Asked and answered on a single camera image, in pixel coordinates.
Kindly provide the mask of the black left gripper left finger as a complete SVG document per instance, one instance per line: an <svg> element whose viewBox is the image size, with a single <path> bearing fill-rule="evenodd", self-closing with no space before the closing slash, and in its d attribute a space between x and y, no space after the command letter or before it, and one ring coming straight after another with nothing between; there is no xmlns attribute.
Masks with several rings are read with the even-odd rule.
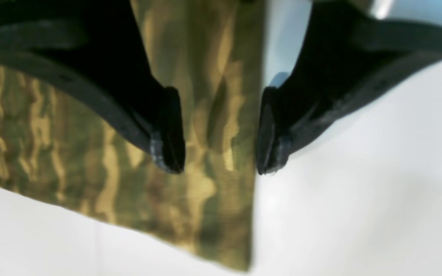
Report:
<svg viewBox="0 0 442 276"><path fill-rule="evenodd" d="M180 95L153 76L128 0L0 0L0 65L81 101L163 171L184 171Z"/></svg>

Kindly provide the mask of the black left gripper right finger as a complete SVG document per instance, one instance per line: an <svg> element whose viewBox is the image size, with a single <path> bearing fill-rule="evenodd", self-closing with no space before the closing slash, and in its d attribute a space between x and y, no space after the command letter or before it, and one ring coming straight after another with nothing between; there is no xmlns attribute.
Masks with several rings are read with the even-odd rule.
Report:
<svg viewBox="0 0 442 276"><path fill-rule="evenodd" d="M259 175L283 168L335 121L442 62L442 0L314 0L296 64L267 86Z"/></svg>

